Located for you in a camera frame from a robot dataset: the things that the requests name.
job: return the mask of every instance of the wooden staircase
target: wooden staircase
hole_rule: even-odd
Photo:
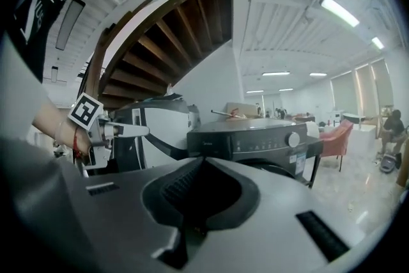
[[[163,95],[231,39],[232,0],[168,0],[131,32],[99,78],[109,44],[149,3],[102,33],[84,74],[79,94],[85,91],[110,111]]]

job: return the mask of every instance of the red chair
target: red chair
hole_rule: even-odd
[[[348,147],[348,138],[353,129],[353,123],[348,120],[343,120],[338,127],[331,132],[321,132],[320,139],[324,141],[324,149],[321,157],[341,156],[341,165],[339,171],[343,166],[343,156],[346,154]]]

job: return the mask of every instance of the control knob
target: control knob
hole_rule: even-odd
[[[286,136],[286,144],[291,148],[295,148],[300,144],[300,135],[296,132],[291,132]]]

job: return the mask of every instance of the shiny tile floor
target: shiny tile floor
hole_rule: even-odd
[[[375,158],[380,140],[376,140],[376,147],[366,157],[344,156],[341,172],[341,158],[322,158],[313,186],[313,193],[329,210],[358,224],[367,234],[388,222],[394,210],[390,192],[395,186],[397,170],[389,174],[379,170]],[[313,160],[308,160],[304,170],[306,179],[310,179],[312,170]]]

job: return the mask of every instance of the white sticker label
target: white sticker label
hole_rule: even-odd
[[[297,157],[297,164],[295,166],[295,175],[301,173],[304,170],[305,166],[305,154],[298,155]]]

